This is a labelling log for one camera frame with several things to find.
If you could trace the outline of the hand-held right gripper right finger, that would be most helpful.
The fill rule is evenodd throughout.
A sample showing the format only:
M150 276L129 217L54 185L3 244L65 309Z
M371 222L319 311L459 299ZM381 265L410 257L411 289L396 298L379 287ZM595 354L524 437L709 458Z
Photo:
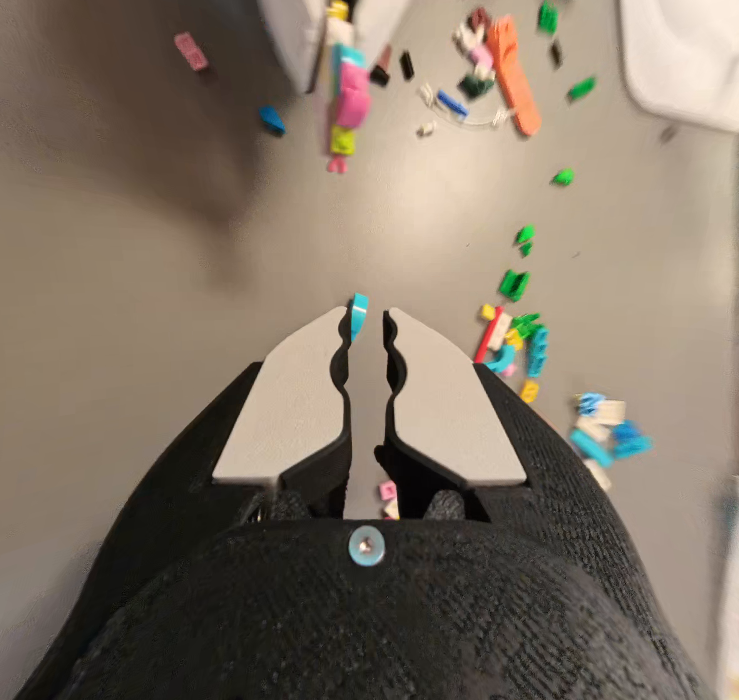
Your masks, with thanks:
M519 486L525 469L473 361L398 307L383 314L391 396L383 467L398 489Z

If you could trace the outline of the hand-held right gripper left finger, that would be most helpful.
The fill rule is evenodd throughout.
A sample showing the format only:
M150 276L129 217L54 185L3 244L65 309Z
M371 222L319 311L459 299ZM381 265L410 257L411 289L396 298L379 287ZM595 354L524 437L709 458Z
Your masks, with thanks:
M220 485L335 489L352 463L350 311L338 306L264 359L214 467Z

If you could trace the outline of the multicoloured lego assembly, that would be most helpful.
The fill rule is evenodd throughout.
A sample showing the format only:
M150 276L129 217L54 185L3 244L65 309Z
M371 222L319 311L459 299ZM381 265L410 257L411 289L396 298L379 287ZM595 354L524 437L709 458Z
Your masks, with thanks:
M327 101L327 169L331 174L345 174L372 103L369 71L364 53L355 45L349 4L330 0L325 23L319 78Z

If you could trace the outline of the turquoise round lego piece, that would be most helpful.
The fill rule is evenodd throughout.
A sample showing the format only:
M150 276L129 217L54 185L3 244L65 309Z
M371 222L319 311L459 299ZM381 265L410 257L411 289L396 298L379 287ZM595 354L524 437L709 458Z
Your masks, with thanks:
M350 302L349 307L349 331L350 341L355 343L366 320L369 299L363 293L356 292Z

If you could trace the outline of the black brown lego piece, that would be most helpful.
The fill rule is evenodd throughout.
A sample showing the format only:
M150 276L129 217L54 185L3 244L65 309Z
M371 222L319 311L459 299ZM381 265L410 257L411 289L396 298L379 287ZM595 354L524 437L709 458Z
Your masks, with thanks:
M381 50L372 71L369 74L369 80L372 84L385 88L390 81L390 61L392 58L392 46L386 44Z

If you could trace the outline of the pink lego brick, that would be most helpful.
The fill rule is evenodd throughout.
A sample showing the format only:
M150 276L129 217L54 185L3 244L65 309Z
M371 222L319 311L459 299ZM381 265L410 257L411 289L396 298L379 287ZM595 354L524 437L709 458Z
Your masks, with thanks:
M200 73L209 68L208 58L190 32L178 32L174 35L173 42L193 72Z

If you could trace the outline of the pile of mixed colour lego pieces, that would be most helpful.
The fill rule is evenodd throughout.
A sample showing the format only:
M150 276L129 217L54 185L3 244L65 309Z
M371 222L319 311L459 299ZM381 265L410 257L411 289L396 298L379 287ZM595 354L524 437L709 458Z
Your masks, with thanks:
M504 381L521 382L519 397L532 404L540 394L540 379L548 361L550 331L537 313L514 316L505 307L480 308L483 331L472 361Z

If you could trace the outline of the cluster of pink white lego pieces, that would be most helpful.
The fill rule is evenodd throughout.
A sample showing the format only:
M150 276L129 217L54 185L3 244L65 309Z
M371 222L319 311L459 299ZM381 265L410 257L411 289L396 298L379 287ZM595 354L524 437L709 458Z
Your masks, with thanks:
M491 50L487 45L492 17L485 7L476 7L452 34L459 53L468 61L469 70L458 84L458 89L469 101L487 94L494 86L496 72Z

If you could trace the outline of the orange lego brick separator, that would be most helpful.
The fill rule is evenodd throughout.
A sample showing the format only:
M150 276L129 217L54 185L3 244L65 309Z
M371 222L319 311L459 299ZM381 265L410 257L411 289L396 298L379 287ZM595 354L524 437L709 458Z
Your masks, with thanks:
M485 46L492 57L497 82L505 103L513 111L518 131L532 137L540 131L542 118L519 57L519 36L512 15L496 18L488 27Z

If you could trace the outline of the pile of blue white lego pieces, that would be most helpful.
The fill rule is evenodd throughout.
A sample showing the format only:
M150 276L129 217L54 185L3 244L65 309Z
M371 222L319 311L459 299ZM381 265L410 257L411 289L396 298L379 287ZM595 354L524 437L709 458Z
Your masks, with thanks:
M604 492L612 486L608 472L619 461L651 452L652 438L627 419L626 403L598 392L583 392L573 399L576 418L568 434L589 473Z

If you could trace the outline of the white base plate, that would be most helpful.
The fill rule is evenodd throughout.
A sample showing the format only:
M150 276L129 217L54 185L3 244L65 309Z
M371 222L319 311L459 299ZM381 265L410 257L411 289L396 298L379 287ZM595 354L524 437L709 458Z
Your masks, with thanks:
M737 134L738 0L618 0L624 76L645 111Z

